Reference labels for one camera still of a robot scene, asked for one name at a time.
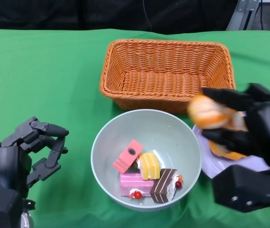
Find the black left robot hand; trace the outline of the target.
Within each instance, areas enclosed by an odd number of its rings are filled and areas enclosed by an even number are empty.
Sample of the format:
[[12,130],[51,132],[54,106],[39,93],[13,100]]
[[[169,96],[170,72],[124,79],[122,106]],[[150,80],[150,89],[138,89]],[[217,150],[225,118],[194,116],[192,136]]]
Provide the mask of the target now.
[[57,172],[69,131],[33,116],[0,142],[0,186],[27,198],[29,189]]

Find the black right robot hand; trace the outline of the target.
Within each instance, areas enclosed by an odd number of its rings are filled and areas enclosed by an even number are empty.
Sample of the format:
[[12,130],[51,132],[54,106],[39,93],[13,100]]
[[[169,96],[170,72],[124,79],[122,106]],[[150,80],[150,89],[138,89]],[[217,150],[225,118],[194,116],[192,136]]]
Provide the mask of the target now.
[[270,90],[261,84],[250,83],[243,92],[204,87],[202,93],[228,108],[245,112],[247,127],[247,131],[203,130],[202,135],[229,151],[261,157],[270,166]]

